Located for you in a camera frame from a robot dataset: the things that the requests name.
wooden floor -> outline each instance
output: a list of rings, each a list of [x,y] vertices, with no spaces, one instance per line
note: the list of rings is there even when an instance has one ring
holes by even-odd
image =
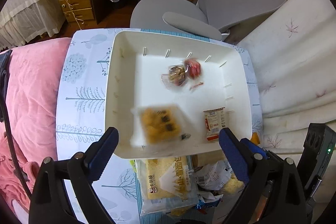
[[[137,3],[135,2],[131,2],[123,8],[113,10],[98,25],[96,25],[95,28],[129,28],[131,15],[136,4]],[[77,30],[78,28],[71,27],[68,22],[65,21],[59,33],[55,34],[53,37],[46,35],[41,38],[38,36],[29,41],[28,44],[59,37],[72,37]]]

pink blanket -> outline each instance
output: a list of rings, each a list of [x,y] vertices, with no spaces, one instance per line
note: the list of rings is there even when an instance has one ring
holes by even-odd
[[[6,104],[18,160],[28,174],[31,189],[36,166],[47,156],[57,159],[56,103],[70,41],[71,38],[58,38],[17,47],[10,57]],[[1,123],[0,191],[11,208],[12,200],[17,199],[28,209],[29,199],[13,174],[4,132],[4,123]]]

gray office chair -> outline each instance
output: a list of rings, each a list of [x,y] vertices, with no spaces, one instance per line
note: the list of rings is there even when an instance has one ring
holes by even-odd
[[[130,27],[188,32],[216,40],[247,19],[277,10],[286,0],[141,0]]]

white plastic bin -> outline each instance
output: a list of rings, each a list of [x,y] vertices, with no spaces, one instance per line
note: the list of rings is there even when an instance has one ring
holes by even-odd
[[[161,75],[167,73],[169,66],[180,64],[190,52],[191,57],[202,66],[204,85],[193,92],[187,86],[180,90],[168,90],[162,83]],[[147,147],[142,147],[141,124],[131,109],[169,104],[177,104],[184,112],[189,121],[188,133],[192,136],[171,150],[153,154]],[[250,100],[243,64],[236,50],[167,34],[123,31],[115,36],[106,91],[105,129],[112,126],[119,131],[119,144],[115,150],[117,156],[153,159],[219,150],[218,142],[206,140],[203,113],[219,107],[228,111],[228,126],[236,137],[239,140],[250,139]],[[131,145],[133,133],[135,138]]]

teal striped fabric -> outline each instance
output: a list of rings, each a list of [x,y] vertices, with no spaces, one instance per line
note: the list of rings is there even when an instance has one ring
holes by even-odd
[[[213,213],[215,208],[208,208],[206,209],[207,214],[201,214],[196,209],[188,210],[184,215],[180,218],[172,219],[169,216],[165,215],[164,213],[152,213],[145,216],[140,216],[141,213],[141,206],[142,206],[142,197],[141,197],[141,190],[140,190],[140,183],[137,179],[137,174],[135,175],[135,187],[136,187],[136,198],[138,202],[138,210],[139,210],[139,217],[140,217],[140,224],[174,224],[179,222],[181,219],[193,219],[197,221],[203,221],[206,224],[212,223]]]
[[[177,37],[187,37],[197,40],[202,40],[206,42],[210,42],[209,38],[207,37],[200,37],[198,35],[190,34],[190,33],[184,33],[184,32],[173,32],[173,31],[162,31],[162,30],[154,30],[154,29],[141,29],[142,32],[154,32],[154,33],[163,33],[163,34],[169,34],[169,35],[175,35]]]

